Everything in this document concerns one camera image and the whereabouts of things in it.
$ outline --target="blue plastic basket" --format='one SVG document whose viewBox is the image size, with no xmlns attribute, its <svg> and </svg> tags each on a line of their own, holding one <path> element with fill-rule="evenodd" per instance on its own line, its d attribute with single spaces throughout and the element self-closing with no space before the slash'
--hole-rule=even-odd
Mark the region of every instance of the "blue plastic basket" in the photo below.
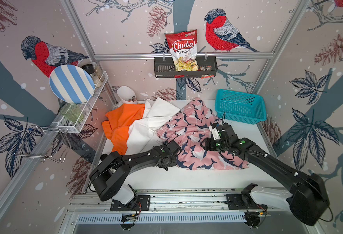
<svg viewBox="0 0 343 234">
<path fill-rule="evenodd" d="M 265 103 L 262 96 L 236 92 L 230 90 L 218 90 L 216 96 L 217 116 L 246 123 L 256 124 L 266 120 Z"/>
</svg>

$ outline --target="blue and white striped plate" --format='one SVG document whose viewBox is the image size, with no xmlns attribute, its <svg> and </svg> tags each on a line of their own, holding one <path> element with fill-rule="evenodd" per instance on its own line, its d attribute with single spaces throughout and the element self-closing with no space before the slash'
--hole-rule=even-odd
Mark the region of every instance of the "blue and white striped plate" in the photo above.
<svg viewBox="0 0 343 234">
<path fill-rule="evenodd" d="M 85 103 L 95 91 L 91 76 L 74 65 L 56 67 L 49 77 L 49 85 L 53 93 L 67 103 Z"/>
</svg>

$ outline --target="pink patterned cloth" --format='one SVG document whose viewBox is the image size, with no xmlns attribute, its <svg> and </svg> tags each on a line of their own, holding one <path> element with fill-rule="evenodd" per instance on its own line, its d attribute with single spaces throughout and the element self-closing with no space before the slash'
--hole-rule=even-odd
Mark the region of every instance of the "pink patterned cloth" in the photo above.
<svg viewBox="0 0 343 234">
<path fill-rule="evenodd" d="M 174 115 L 164 126 L 157 130 L 163 141 L 174 140 L 182 148 L 177 165 L 189 170 L 211 169 L 232 170 L 248 168 L 248 162 L 230 152 L 205 151 L 201 146 L 204 138 L 211 137 L 209 126 L 220 123 L 199 98 L 193 99 L 181 112 Z"/>
</svg>

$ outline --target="white cloth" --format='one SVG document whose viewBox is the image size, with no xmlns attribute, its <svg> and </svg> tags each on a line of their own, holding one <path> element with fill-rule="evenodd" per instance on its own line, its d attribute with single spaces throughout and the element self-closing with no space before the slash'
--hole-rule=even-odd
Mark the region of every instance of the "white cloth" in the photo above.
<svg viewBox="0 0 343 234">
<path fill-rule="evenodd" d="M 157 136 L 154 137 L 155 130 L 162 127 L 180 111 L 179 108 L 160 97 L 152 106 L 149 101 L 146 101 L 145 105 L 143 118 L 135 120 L 128 130 L 126 155 L 140 153 L 143 148 L 148 150 L 153 146 L 160 145 L 162 141 Z"/>
</svg>

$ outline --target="white table surface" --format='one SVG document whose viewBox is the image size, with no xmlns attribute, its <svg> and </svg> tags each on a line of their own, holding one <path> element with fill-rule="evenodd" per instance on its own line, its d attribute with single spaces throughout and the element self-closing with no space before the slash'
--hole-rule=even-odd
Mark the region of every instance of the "white table surface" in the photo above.
<svg viewBox="0 0 343 234">
<path fill-rule="evenodd" d="M 182 109 L 190 100 L 170 101 Z M 215 100 L 204 100 L 205 105 L 214 109 Z M 239 138 L 249 138 L 264 151 L 266 143 L 256 124 L 244 124 L 226 120 L 232 126 Z M 107 139 L 103 153 L 109 154 L 113 144 Z M 187 170 L 179 167 L 169 167 L 165 171 L 158 167 L 147 167 L 136 171 L 126 178 L 124 184 L 130 184 L 136 190 L 180 190 L 180 189 L 219 189 L 219 188 L 244 188 L 250 183 L 263 187 L 283 187 L 278 181 L 253 164 L 242 170 Z"/>
</svg>

